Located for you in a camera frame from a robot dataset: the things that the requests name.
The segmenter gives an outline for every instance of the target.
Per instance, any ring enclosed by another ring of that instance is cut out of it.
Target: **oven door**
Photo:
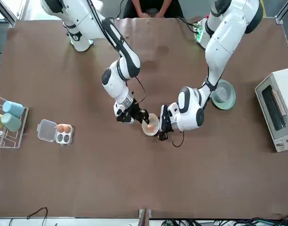
[[[273,139],[288,134],[288,111],[273,76],[256,89],[266,123]]]

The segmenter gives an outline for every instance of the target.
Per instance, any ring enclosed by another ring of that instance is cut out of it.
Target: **egg carton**
[[[69,145],[70,143],[72,143],[74,128],[71,125],[69,126],[71,128],[70,133],[57,132],[56,139],[55,139],[56,143],[60,145]]]
[[[57,124],[55,122],[43,119],[37,126],[37,136],[39,139],[44,141],[55,141],[61,146],[69,145],[72,142],[74,132],[74,128],[71,125],[69,126],[71,128],[69,133],[58,132]]]

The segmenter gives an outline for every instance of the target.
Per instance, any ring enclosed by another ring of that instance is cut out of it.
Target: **cup rack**
[[[3,114],[2,106],[5,101],[7,100],[0,97],[0,114]],[[10,132],[5,127],[0,129],[0,148],[20,148],[28,111],[29,111],[29,108],[24,107],[24,112],[22,116],[20,117],[22,125],[21,125],[21,128],[17,132]]]

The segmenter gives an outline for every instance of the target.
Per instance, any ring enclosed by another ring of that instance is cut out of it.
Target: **person's arm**
[[[143,13],[142,9],[141,9],[141,5],[140,5],[140,0],[132,0],[135,9],[136,9],[136,13],[138,14],[138,16],[140,18],[146,18],[146,17],[150,17],[147,13]]]
[[[155,15],[155,17],[164,17],[171,2],[172,0],[164,0],[161,10]]]

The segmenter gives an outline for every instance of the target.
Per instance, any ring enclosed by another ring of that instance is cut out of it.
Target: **brown egg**
[[[147,132],[153,133],[153,131],[154,131],[154,125],[153,125],[153,124],[149,124],[149,125],[147,126]]]
[[[58,131],[59,133],[62,133],[62,132],[64,131],[64,126],[63,126],[63,124],[57,125],[57,131]]]
[[[71,131],[70,125],[64,125],[64,131],[65,131],[66,133],[70,133],[70,131]]]

